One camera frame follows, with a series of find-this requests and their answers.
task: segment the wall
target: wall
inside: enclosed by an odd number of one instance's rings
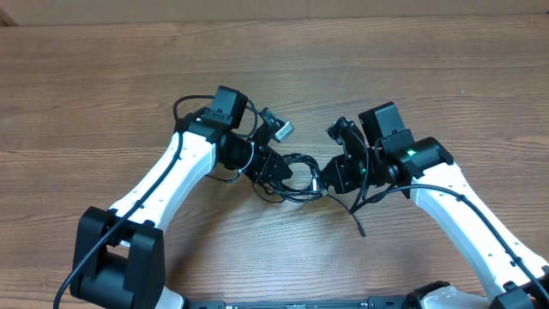
[[[0,0],[9,25],[540,14],[549,0]]]

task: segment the wooden table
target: wooden table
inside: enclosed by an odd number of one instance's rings
[[[290,118],[296,131],[275,148],[321,167],[341,153],[324,132],[334,120],[393,100],[549,258],[547,29],[549,15],[0,29],[0,307],[51,305],[83,211],[108,208],[158,160],[175,99],[220,84]],[[482,294],[402,195],[358,217],[366,241],[327,198],[268,204],[247,179],[203,179],[168,228],[167,285],[193,300],[356,299],[436,280]],[[66,294],[62,307],[91,306]]]

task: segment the table surface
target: table surface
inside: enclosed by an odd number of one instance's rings
[[[334,120],[393,100],[549,257],[548,28],[549,15],[509,15],[0,29],[0,307],[51,305],[84,210],[108,208],[159,159],[175,99],[220,84],[290,118],[274,147],[321,167],[341,153],[324,131]],[[247,179],[203,179],[167,230],[166,284],[193,300],[357,299],[436,280],[482,294],[402,195],[357,216],[368,240],[330,199],[269,204]],[[92,306],[66,294],[63,307]]]

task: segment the robotic arm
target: robotic arm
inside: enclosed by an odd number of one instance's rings
[[[70,284],[73,296],[105,308],[194,309],[195,302],[165,287],[163,243],[170,220],[190,190],[218,162],[260,185],[292,177],[287,162],[268,146],[271,139],[281,142],[293,132],[289,122],[278,119],[267,108],[258,112],[251,104],[263,124],[244,139],[232,129],[238,128],[244,109],[250,109],[248,98],[223,86],[212,98],[211,108],[183,118],[177,117],[176,104],[175,133],[154,167],[109,210],[91,207],[84,213],[78,225],[73,273],[64,284]],[[359,119],[371,146],[365,146],[354,122],[336,120],[328,133],[343,146],[344,154],[333,158],[317,175],[320,187],[333,186],[337,194],[360,189],[351,213],[402,191],[449,235],[472,265],[486,297],[464,294],[447,282],[434,282],[406,296],[372,296],[344,304],[260,303],[238,307],[529,308],[532,301],[528,295],[543,303],[549,285],[547,262],[522,244],[482,203],[444,147],[432,137],[416,142],[392,102],[360,114]],[[366,198],[370,185],[385,184],[389,184],[387,190]],[[128,257],[106,249],[119,244],[130,247]],[[60,294],[57,296],[56,301],[60,300]],[[215,309],[232,309],[223,302],[215,304]]]

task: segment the white arm segment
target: white arm segment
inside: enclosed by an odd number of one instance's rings
[[[117,209],[116,215],[121,217],[134,203],[145,194],[159,176],[170,164],[178,149],[179,134],[172,136],[172,141],[167,151],[156,162],[142,181],[126,194],[121,200],[115,202],[110,209]],[[129,220],[143,223],[146,220],[154,222],[154,227],[166,232],[168,224],[189,194],[205,174],[209,173],[215,165],[215,144],[206,141],[206,137],[194,133],[183,133],[183,147],[172,170],[156,188],[156,190],[143,203]]]
[[[423,173],[425,176],[413,179],[412,184],[438,185],[463,194],[486,216],[532,274],[538,278],[544,275],[541,267],[547,265],[546,260],[530,251],[482,203],[456,164],[450,166],[442,163]],[[485,223],[465,203],[458,202],[451,195],[429,189],[414,189],[410,195],[418,206],[435,219],[473,267],[490,302],[505,292],[503,285],[506,282],[513,281],[517,286],[529,282],[518,266],[511,264],[510,256]]]

